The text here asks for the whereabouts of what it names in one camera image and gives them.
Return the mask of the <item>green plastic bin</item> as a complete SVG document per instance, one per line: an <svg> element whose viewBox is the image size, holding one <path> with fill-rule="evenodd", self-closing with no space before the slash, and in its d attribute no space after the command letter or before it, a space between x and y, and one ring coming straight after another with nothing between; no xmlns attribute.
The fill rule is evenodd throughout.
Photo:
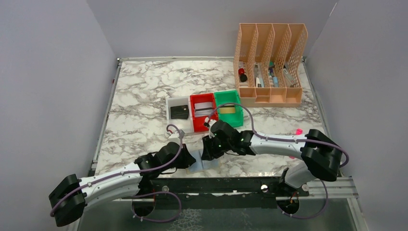
<svg viewBox="0 0 408 231"><path fill-rule="evenodd" d="M216 106L225 103L241 104L237 90L217 91L214 92ZM243 109L240 106L229 104L218 109L220 120L229 123L232 127L237 128L243 125Z"/></svg>

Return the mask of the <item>red plastic bin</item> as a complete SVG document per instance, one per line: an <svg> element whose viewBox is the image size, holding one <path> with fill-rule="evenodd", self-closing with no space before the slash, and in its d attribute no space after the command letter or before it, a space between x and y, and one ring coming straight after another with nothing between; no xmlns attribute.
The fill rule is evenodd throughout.
<svg viewBox="0 0 408 231"><path fill-rule="evenodd" d="M211 102L213 104L213 109L216 108L216 101L215 101L215 97L213 93L195 94L195 95L190 96L191 116L192 116L194 132L208 131L208 129L204 126L204 120L207 116L194 117L194 104L203 103L203 102Z"/></svg>

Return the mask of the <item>silver credit card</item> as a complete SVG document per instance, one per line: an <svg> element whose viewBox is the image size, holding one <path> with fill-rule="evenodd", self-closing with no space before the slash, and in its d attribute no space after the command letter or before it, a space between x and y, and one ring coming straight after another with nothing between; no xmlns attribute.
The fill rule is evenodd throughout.
<svg viewBox="0 0 408 231"><path fill-rule="evenodd" d="M211 102L195 103L194 117L209 116L213 111L213 104Z"/></svg>

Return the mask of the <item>white plastic bin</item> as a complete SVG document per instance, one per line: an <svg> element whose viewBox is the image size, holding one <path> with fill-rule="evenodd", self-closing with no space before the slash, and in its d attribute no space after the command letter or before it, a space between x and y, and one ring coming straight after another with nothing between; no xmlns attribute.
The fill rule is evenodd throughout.
<svg viewBox="0 0 408 231"><path fill-rule="evenodd" d="M186 134L193 134L193 122L189 96L166 98L167 124L173 124Z"/></svg>

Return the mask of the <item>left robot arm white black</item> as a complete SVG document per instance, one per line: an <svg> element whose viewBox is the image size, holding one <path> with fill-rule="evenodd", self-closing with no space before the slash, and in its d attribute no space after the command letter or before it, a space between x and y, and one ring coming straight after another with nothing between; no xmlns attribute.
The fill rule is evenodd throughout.
<svg viewBox="0 0 408 231"><path fill-rule="evenodd" d="M102 202L136 195L142 181L157 178L170 169L187 169L196 162L185 144L169 142L158 152L139 156L114 171L85 178L66 176L50 193L50 216L58 227L73 223L83 212Z"/></svg>

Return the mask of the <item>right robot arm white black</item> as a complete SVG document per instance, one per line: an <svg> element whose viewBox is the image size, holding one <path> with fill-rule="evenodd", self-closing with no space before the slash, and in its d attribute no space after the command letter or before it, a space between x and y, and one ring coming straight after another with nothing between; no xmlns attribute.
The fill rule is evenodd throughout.
<svg viewBox="0 0 408 231"><path fill-rule="evenodd" d="M301 160L282 173L279 184L288 191L315 179L334 182L342 168L344 152L317 129L304 135L282 136L254 130L238 131L222 120L206 119L204 126L208 128L208 135L203 137L202 160L214 160L229 151L238 155L274 154Z"/></svg>

